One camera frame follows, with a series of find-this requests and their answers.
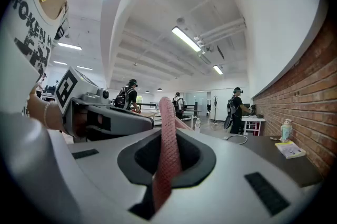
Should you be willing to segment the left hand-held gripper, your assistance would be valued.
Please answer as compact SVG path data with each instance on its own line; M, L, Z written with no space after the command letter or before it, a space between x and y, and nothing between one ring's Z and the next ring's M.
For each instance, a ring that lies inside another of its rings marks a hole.
M154 128L152 118L131 109L114 107L109 92L87 76L69 67L55 90L62 115L63 129L75 142L120 138ZM76 137L73 116L76 110L87 111L86 136Z

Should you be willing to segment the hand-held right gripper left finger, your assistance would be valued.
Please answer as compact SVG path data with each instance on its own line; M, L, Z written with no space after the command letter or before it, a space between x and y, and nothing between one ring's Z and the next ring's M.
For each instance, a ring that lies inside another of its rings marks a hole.
M142 201L146 187L130 183L117 163L120 151L157 131L69 145L61 133L48 131L60 173L75 201L65 212L56 211L64 218L61 223L160 223L129 211Z

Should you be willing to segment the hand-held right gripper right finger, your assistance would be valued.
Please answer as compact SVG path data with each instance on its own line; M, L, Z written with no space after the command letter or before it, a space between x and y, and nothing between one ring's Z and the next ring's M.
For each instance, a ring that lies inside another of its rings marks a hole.
M213 171L197 186L175 189L157 213L158 223L288 223L322 183L307 157L286 159L267 136L215 138L185 134L208 145L216 155ZM268 210L263 202L265 178L286 201Z

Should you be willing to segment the person's left hand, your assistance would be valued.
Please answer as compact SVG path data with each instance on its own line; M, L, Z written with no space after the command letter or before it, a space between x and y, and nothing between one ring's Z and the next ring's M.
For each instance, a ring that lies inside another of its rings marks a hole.
M87 110L79 109L74 112L73 130L76 137L86 136Z

